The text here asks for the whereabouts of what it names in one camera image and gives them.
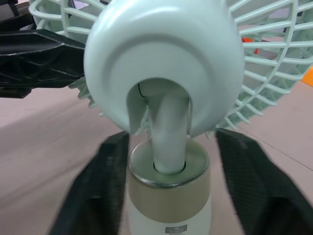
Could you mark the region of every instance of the floor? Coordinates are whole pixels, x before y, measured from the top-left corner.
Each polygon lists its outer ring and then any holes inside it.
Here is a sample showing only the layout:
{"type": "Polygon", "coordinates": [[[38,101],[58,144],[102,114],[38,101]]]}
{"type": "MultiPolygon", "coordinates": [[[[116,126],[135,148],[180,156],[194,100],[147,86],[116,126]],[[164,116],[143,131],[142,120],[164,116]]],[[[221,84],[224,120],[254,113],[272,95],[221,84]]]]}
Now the floor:
{"type": "MultiPolygon", "coordinates": [[[[238,131],[256,139],[313,204],[313,88],[298,83],[277,107],[238,131]]],[[[98,145],[119,131],[77,91],[36,89],[0,99],[0,234],[44,235],[72,179],[98,145]]],[[[143,137],[132,138],[131,148],[143,137]]],[[[217,144],[198,138],[211,157],[212,235],[242,235],[225,189],[217,144]]],[[[127,223],[121,234],[128,235],[127,223]]]]}

